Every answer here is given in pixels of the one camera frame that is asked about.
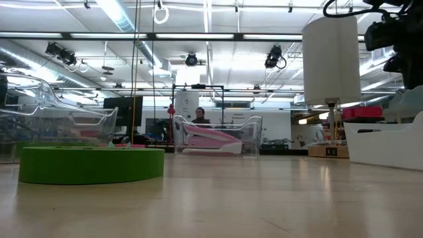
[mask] wooden floor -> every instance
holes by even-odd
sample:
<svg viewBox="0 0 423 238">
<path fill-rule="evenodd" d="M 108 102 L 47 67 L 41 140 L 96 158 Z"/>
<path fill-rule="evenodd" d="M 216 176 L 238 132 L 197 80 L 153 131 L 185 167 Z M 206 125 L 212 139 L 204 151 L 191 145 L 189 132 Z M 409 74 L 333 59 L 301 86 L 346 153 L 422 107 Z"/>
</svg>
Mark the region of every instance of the wooden floor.
<svg viewBox="0 0 423 238">
<path fill-rule="evenodd" d="M 51 186 L 0 165 L 0 237 L 423 237 L 423 173 L 345 159 L 174 157 L 165 177 Z"/>
</svg>

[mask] computer monitor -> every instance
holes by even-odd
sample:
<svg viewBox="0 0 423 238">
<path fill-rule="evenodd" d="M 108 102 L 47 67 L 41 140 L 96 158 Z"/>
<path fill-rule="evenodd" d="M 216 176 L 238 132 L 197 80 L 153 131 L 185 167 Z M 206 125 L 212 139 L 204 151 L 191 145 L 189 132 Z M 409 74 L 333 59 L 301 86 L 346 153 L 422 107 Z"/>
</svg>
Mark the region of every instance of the computer monitor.
<svg viewBox="0 0 423 238">
<path fill-rule="evenodd" d="M 119 108 L 116 126 L 132 127 L 132 119 L 134 118 L 134 98 L 120 97 L 104 99 L 103 108 L 113 109 L 115 107 Z M 141 126 L 142 112 L 143 97 L 136 97 L 134 126 Z"/>
</svg>

